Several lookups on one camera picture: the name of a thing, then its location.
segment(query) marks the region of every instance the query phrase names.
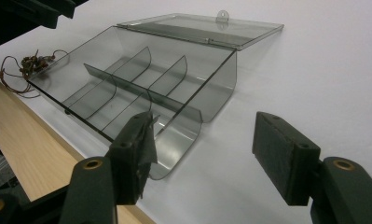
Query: clear acrylic organizer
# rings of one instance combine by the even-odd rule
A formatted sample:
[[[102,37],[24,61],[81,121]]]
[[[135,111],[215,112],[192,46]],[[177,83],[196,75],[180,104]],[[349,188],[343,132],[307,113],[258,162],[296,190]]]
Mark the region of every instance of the clear acrylic organizer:
[[[152,111],[165,177],[224,105],[236,85],[237,51],[281,24],[172,14],[112,26],[29,82],[109,145],[132,116]]]

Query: open lid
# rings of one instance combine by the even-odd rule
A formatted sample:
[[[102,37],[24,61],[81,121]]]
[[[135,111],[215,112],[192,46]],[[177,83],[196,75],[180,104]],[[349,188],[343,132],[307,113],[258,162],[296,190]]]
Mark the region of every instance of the open lid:
[[[216,18],[171,14],[140,21],[124,22],[118,27],[203,44],[242,50],[283,28],[282,24],[230,20],[226,11]]]

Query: wooden strip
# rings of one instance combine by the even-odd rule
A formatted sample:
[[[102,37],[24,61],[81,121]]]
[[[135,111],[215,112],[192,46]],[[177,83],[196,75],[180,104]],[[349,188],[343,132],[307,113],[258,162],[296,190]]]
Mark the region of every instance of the wooden strip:
[[[82,160],[66,141],[0,83],[0,148],[30,200],[67,185]],[[121,223],[154,223],[136,206],[118,206]]]

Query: tangled wire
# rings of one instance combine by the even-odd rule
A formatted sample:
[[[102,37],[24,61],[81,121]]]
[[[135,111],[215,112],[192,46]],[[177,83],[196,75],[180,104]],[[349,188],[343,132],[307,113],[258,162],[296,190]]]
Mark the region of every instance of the tangled wire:
[[[19,91],[19,90],[16,90],[16,89],[10,87],[5,82],[5,75],[11,76],[11,77],[20,77],[20,78],[23,78],[25,81],[27,81],[33,73],[39,72],[42,69],[48,67],[48,63],[52,63],[55,60],[55,53],[60,52],[60,51],[68,54],[66,51],[64,51],[62,49],[57,49],[50,56],[37,57],[37,53],[38,53],[38,50],[37,50],[37,52],[34,56],[24,57],[21,61],[21,66],[18,63],[16,58],[14,58],[13,56],[6,56],[6,58],[2,62],[2,66],[0,67],[0,80],[2,81],[2,83],[6,87],[6,89],[16,93],[20,97],[35,98],[35,97],[39,96],[40,94],[37,94],[35,96],[25,96],[25,95],[23,95],[24,93],[34,91],[34,89],[32,89],[32,85],[29,82],[26,82],[27,84],[26,84],[26,88],[24,90]],[[15,63],[17,64],[17,66],[20,69],[20,72],[21,72],[20,76],[9,74],[9,73],[6,72],[5,62],[8,58],[14,59]]]

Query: white table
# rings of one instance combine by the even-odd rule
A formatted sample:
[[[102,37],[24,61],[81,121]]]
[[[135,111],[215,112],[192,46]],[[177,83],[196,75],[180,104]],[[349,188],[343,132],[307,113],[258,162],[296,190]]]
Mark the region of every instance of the white table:
[[[286,119],[322,148],[321,159],[344,157],[372,176],[372,0],[90,0],[74,19],[60,17],[56,30],[38,27],[0,46],[0,64],[36,49],[72,50],[119,22],[221,9],[285,26],[239,52],[232,97],[172,174],[147,182],[138,206],[157,223],[311,223],[310,209],[288,207],[252,154],[255,112]],[[84,156],[106,151],[42,97],[24,102]]]

